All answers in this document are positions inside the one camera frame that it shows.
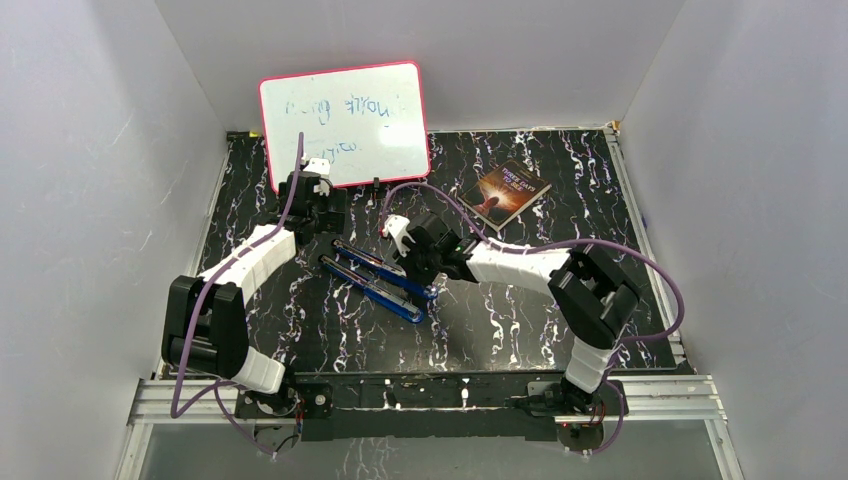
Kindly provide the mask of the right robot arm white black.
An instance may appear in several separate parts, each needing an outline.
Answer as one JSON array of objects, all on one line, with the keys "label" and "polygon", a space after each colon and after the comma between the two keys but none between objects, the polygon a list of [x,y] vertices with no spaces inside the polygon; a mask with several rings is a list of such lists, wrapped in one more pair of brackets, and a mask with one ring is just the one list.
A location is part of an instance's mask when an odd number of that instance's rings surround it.
[{"label": "right robot arm white black", "polygon": [[445,275],[517,286],[555,301],[574,336],[570,360],[559,382],[530,387],[512,406],[533,416],[588,415],[601,403],[608,362],[641,301],[639,287],[605,251],[589,244],[532,253],[489,238],[461,238],[432,213],[390,215],[382,234],[416,284]]}]

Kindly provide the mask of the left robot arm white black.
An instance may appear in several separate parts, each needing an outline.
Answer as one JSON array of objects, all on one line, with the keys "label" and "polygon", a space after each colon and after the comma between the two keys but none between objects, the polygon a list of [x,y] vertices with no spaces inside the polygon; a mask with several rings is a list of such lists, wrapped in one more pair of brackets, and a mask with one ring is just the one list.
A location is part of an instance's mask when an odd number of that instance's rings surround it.
[{"label": "left robot arm white black", "polygon": [[286,416],[297,407],[299,391],[283,379],[283,363],[250,345],[246,305],[316,236],[343,231],[346,194],[332,185],[328,161],[312,158],[281,183],[279,200],[279,216],[256,226],[216,266],[172,282],[161,354],[176,368],[259,392],[263,407],[275,416]]}]

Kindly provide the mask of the whiteboard with pink frame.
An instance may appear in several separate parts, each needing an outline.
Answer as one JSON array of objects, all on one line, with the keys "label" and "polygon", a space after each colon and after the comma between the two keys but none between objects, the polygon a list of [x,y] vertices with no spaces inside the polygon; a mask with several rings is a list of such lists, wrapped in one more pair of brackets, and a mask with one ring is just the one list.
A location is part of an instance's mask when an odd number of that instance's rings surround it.
[{"label": "whiteboard with pink frame", "polygon": [[328,160],[336,187],[421,179],[432,170],[413,61],[266,78],[258,93],[273,186],[288,178],[297,155]]}]

